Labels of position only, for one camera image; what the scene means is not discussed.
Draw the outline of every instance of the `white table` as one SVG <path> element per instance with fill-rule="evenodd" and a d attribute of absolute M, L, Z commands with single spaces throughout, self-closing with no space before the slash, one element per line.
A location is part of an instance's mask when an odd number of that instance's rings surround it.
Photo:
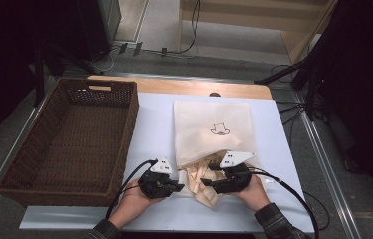
<path fill-rule="evenodd" d="M 185 95 L 139 93 L 140 109 L 129 149 L 124 178 L 141 162 L 167 157 L 175 163 L 173 102 L 220 101 L 247 102 L 251 106 L 257 157 L 260 166 L 294 188 L 303 197 L 295 165 L 272 100 L 210 98 Z M 139 177 L 146 169 L 140 170 Z M 279 184 L 266 181 L 269 199 L 287 219 L 304 232 L 313 232 L 309 216 L 296 198 Z M 90 229 L 105 216 L 101 207 L 28 207 L 21 229 Z M 223 196 L 214 208 L 194 198 L 173 193 L 163 202 L 150 207 L 140 218 L 128 224 L 126 231 L 165 232 L 261 232 L 253 213 L 239 199 Z"/>

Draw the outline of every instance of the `drawstring bag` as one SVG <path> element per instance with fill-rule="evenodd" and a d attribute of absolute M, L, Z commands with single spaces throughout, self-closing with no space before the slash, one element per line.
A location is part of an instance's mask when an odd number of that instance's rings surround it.
<path fill-rule="evenodd" d="M 180 182 L 195 198 L 214 207 L 221 195 L 201 178 L 225 178 L 208 168 L 221 162 L 226 150 L 255 152 L 251 110 L 248 103 L 174 102 L 175 150 Z M 258 167 L 255 157 L 247 164 Z"/>

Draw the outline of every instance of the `black stand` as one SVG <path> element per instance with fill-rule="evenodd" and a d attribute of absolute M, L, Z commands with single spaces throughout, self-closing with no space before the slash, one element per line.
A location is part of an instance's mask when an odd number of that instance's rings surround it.
<path fill-rule="evenodd" d="M 325 54 L 325 49 L 327 49 L 327 46 L 331 46 L 334 44 L 333 40 L 335 39 L 333 38 L 335 36 L 336 29 L 340 27 L 339 21 L 343 18 L 343 16 L 345 16 L 345 14 L 347 14 L 347 9 L 341 9 L 340 5 L 342 5 L 342 1 L 338 1 L 338 3 L 336 4 L 327 28 L 322 33 L 318 42 L 306 58 L 270 77 L 254 81 L 255 84 L 267 85 L 281 77 L 284 77 L 298 70 L 296 76 L 291 82 L 291 86 L 295 91 L 299 91 L 303 89 L 307 82 L 309 82 L 305 110 L 310 120 L 312 121 L 314 96 L 316 94 L 317 88 L 321 84 L 322 76 L 325 74 L 324 72 L 319 70 L 319 67 L 321 66 L 323 58 L 327 57 L 327 54 Z"/>

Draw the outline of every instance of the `basket handle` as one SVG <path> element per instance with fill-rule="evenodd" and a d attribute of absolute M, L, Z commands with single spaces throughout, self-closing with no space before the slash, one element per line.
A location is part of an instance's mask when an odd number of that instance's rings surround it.
<path fill-rule="evenodd" d="M 86 81 L 87 88 L 91 91 L 115 91 L 114 84 L 107 81 Z"/>

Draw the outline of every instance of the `metal rail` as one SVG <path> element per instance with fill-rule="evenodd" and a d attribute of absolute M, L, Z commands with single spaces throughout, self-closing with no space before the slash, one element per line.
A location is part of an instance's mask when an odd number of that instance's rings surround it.
<path fill-rule="evenodd" d="M 295 93 L 295 95 L 299 102 L 304 103 L 302 95 L 298 93 Z M 354 220 L 353 213 L 345 199 L 341 186 L 329 162 L 328 155 L 325 152 L 315 123 L 310 121 L 306 113 L 302 114 L 302 119 L 347 238 L 362 238 L 356 225 L 356 221 Z"/>

